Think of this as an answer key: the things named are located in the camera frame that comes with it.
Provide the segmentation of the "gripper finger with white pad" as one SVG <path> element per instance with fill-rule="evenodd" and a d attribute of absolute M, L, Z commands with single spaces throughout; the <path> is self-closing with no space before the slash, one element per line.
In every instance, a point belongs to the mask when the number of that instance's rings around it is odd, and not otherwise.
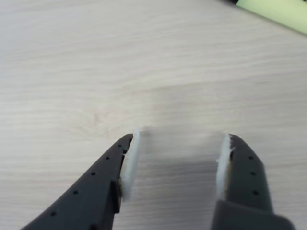
<path fill-rule="evenodd" d="M 64 194 L 25 230 L 110 230 L 128 201 L 139 160 L 140 133 L 115 142 Z"/>
<path fill-rule="evenodd" d="M 212 230 L 293 230 L 293 223 L 274 213 L 265 168 L 239 136 L 222 141 L 216 173 L 217 202 Z"/>

